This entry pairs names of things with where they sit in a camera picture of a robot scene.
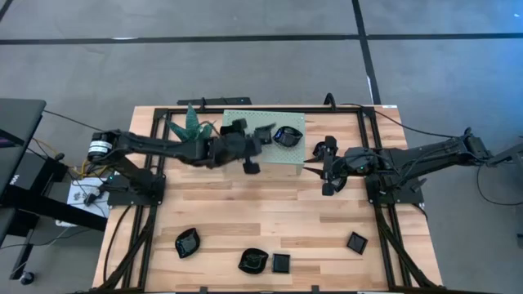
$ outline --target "chair wheel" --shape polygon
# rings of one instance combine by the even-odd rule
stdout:
[[[31,272],[24,272],[20,277],[20,283],[22,285],[29,285],[34,282],[34,274]]]

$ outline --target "black dish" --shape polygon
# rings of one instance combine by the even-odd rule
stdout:
[[[272,255],[272,272],[288,274],[290,271],[291,256],[289,254]]]
[[[294,127],[281,127],[276,131],[275,136],[272,138],[274,141],[285,147],[294,147],[303,137],[303,134],[295,129]]]
[[[199,236],[195,228],[178,235],[174,243],[180,258],[186,258],[196,252],[199,248]]]
[[[368,240],[366,238],[355,232],[352,232],[351,236],[349,237],[349,242],[346,246],[359,254],[363,254],[365,246],[367,246],[367,242]]]
[[[238,268],[247,274],[260,274],[265,269],[269,255],[263,250],[249,248],[242,254]]]

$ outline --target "yellow wire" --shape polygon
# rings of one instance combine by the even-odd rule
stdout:
[[[42,140],[39,140],[39,139],[36,139],[36,138],[33,138],[33,140],[35,140],[36,142],[38,142],[40,145],[44,145],[46,148],[48,148],[55,156],[59,153],[58,151],[56,151],[56,149],[52,148],[48,143],[42,141]],[[87,159],[84,159],[83,160],[83,163],[82,163],[82,170],[81,171],[77,171],[76,170],[76,167],[73,167],[73,166],[70,166],[68,164],[65,164],[68,168],[71,169],[71,171],[73,171],[74,173],[76,173],[77,175],[80,176],[80,179],[83,180],[83,178],[85,176],[98,176],[98,174],[96,174],[95,172],[91,172],[89,174],[86,174],[85,173],[85,166],[86,166],[86,163],[89,163],[89,161]],[[107,169],[107,166],[104,166],[102,169],[101,169],[101,172],[100,172],[100,175],[103,175],[105,170]]]

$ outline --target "green plant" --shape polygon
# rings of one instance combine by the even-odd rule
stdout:
[[[180,138],[182,142],[207,139],[212,133],[212,124],[210,122],[199,123],[198,114],[193,108],[193,105],[187,106],[186,114],[186,128],[178,126],[174,122],[167,122],[169,128]]]

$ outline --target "wooden tabletop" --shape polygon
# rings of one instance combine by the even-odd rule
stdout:
[[[377,109],[400,121],[398,109]],[[152,106],[136,107],[130,131],[148,136],[153,112]],[[200,114],[199,119],[221,125],[221,114]],[[173,121],[183,126],[185,115],[174,115]],[[379,115],[378,125],[384,147],[407,148],[401,127]],[[369,122],[366,126],[369,141],[373,142]],[[361,146],[354,114],[306,114],[308,158],[326,135],[337,138],[340,153]],[[177,138],[171,134],[170,139]],[[144,155],[129,158],[143,167]],[[307,166],[320,167],[318,164]],[[146,291],[198,291],[201,286],[209,291],[310,291],[311,285],[319,285],[324,291],[387,289],[378,230],[362,178],[349,178],[344,190],[325,197],[321,195],[322,181],[308,171],[300,176],[261,173],[231,178],[220,168],[189,167],[167,159],[165,173],[167,191],[155,223]],[[118,229],[108,273],[127,252],[134,209]],[[441,284],[425,217],[409,204],[397,205],[396,209],[405,249],[429,279]],[[110,211],[93,287],[102,284],[106,250],[123,210],[117,207]],[[198,230],[201,245],[193,256],[181,260],[174,241],[179,233],[192,227]],[[346,247],[353,231],[369,240],[363,255]],[[242,252],[250,247],[270,255],[262,274],[250,275],[238,269]],[[290,274],[271,272],[273,253],[291,255]],[[392,248],[391,258],[396,283],[401,284]],[[141,252],[135,259],[132,286],[137,283],[140,261]]]

